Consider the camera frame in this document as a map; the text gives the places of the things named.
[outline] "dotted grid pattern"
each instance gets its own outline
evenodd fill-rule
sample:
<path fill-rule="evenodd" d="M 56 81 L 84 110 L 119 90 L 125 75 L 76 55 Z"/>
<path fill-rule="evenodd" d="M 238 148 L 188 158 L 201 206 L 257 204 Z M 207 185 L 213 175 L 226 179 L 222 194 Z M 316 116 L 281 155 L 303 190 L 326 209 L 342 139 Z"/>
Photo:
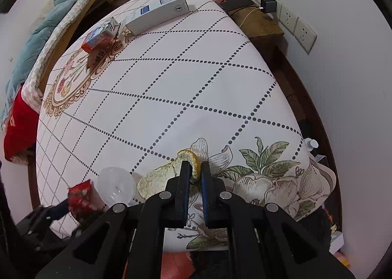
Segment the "dotted grid pattern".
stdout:
<path fill-rule="evenodd" d="M 106 18 L 120 22 L 149 1 L 131 0 Z M 42 204 L 56 205 L 68 187 L 96 181 L 104 167 L 125 168 L 137 180 L 173 161 L 178 150 L 199 137 L 207 140 L 210 155 L 230 146 L 234 165 L 243 161 L 239 149 L 255 149 L 255 136 L 266 145 L 287 141 L 290 157 L 281 159 L 308 167 L 294 115 L 248 38 L 215 2 L 187 3 L 189 14 L 134 37 L 58 118 L 41 111 L 37 181 Z M 60 58 L 50 84 L 83 38 Z M 134 200 L 144 201 L 138 194 Z M 76 225 L 68 214 L 52 228 L 65 236 Z"/>

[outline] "white bottle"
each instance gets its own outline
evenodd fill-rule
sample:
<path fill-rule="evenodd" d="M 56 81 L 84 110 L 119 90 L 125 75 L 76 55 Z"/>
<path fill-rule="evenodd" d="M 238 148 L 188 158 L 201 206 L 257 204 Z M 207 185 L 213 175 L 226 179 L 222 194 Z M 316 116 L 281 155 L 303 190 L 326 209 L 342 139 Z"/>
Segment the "white bottle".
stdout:
<path fill-rule="evenodd" d="M 311 152 L 314 148 L 318 148 L 318 143 L 316 140 L 313 140 L 309 137 L 307 137 L 305 140 L 305 145 L 308 148 L 308 151 Z"/>

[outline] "charging cable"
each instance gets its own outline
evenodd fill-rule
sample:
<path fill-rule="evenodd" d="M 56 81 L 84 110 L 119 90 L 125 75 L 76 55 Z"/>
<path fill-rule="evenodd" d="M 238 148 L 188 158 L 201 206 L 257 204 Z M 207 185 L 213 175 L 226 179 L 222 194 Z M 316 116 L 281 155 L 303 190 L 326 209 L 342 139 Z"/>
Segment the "charging cable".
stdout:
<path fill-rule="evenodd" d="M 262 9 L 264 9 L 263 7 L 258 7 L 258 8 L 255 8 L 254 10 L 252 10 L 249 14 L 247 14 L 246 15 L 246 17 L 244 18 L 244 20 L 242 20 L 242 22 L 241 22 L 241 24 L 240 24 L 240 28 L 241 28 L 241 26 L 242 26 L 242 24 L 244 23 L 244 21 L 246 20 L 246 18 L 248 18 L 248 16 L 252 13 L 252 12 L 254 12 L 255 10 L 262 10 Z"/>

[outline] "red pillow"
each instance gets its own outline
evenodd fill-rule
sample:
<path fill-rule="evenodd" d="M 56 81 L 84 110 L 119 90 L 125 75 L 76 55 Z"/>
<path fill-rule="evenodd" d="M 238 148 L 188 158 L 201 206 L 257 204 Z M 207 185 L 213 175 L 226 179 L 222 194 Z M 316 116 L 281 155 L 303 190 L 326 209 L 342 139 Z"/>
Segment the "red pillow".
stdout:
<path fill-rule="evenodd" d="M 23 101 L 22 87 L 16 95 L 12 115 L 4 137 L 4 157 L 11 161 L 16 154 L 32 146 L 37 140 L 40 115 Z"/>

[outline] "barcode label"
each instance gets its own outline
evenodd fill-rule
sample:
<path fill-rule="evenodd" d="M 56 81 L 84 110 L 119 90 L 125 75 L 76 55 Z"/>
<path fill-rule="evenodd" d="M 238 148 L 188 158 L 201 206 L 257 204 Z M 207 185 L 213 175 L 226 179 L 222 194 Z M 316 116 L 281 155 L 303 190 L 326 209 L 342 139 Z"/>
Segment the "barcode label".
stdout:
<path fill-rule="evenodd" d="M 160 0 L 159 2 L 161 3 L 161 5 L 166 4 L 167 2 L 170 2 L 171 0 Z"/>
<path fill-rule="evenodd" d="M 147 6 L 143 7 L 143 8 L 140 10 L 140 14 L 142 15 L 142 14 L 144 14 L 144 13 L 146 13 L 146 12 L 149 12 L 149 11 L 150 11 L 150 6 L 147 5 Z"/>

